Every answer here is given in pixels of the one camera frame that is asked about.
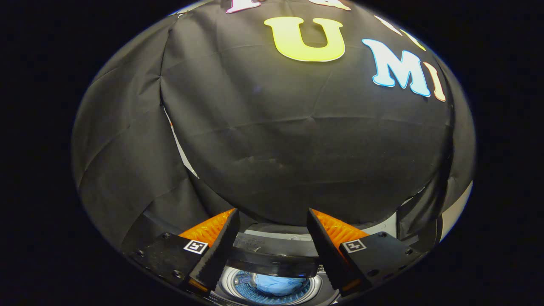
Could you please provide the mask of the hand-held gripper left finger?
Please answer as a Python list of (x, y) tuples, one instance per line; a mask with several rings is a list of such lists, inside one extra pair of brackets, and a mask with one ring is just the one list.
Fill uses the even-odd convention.
[(147, 244), (128, 248), (138, 266), (179, 290), (210, 294), (215, 290), (240, 227), (230, 209), (186, 230), (164, 232)]

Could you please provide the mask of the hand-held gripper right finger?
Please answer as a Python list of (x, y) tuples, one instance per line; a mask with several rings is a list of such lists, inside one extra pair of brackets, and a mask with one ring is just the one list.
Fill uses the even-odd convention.
[(332, 287), (342, 296), (378, 287), (423, 257), (384, 231), (370, 235), (312, 208), (307, 228)]

